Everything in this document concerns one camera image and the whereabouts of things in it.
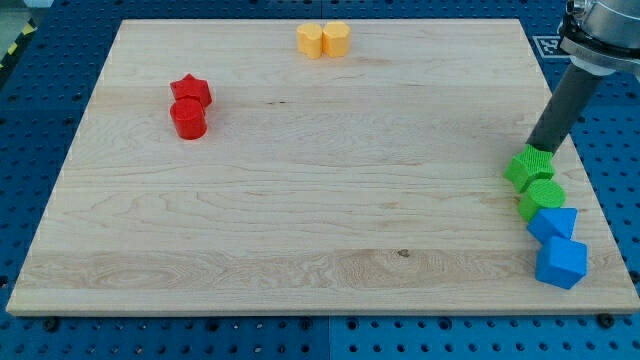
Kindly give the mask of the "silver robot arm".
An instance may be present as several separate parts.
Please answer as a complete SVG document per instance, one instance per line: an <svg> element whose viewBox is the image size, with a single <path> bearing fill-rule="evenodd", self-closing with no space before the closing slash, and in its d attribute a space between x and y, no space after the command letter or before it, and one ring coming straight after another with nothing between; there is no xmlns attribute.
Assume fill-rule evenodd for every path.
<svg viewBox="0 0 640 360"><path fill-rule="evenodd" d="M587 71L639 79L639 0L567 0L559 48Z"/></svg>

